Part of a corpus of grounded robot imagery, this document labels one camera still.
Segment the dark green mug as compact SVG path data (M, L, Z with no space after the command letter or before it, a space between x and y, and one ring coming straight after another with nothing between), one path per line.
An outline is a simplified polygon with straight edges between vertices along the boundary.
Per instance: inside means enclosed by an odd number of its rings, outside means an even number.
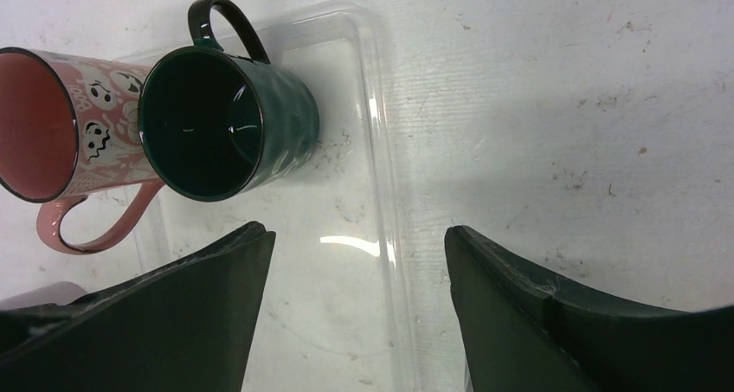
M138 102L145 155L178 194L219 202L284 177L319 141L309 88L273 65L230 0L196 0L192 43L164 55Z

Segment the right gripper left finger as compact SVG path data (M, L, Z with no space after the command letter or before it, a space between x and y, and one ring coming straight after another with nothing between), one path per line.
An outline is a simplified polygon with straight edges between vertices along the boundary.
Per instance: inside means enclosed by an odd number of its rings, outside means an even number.
M2 311L2 390L240 390L275 239L249 222L69 304Z

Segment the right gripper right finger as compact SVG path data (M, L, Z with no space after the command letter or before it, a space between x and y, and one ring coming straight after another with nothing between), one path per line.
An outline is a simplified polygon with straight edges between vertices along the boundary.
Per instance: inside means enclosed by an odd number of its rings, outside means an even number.
M683 312L571 280L468 226L444 237L470 391L730 391L733 309Z

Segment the pink ghost pattern mug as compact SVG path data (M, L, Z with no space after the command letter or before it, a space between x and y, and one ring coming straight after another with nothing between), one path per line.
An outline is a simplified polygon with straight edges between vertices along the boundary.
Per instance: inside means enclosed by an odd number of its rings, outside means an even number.
M39 238L74 255L96 254L134 229L163 182L138 131L146 66L5 47L1 51L1 184L40 205ZM138 185L121 217L101 236L74 244L61 224L102 190Z

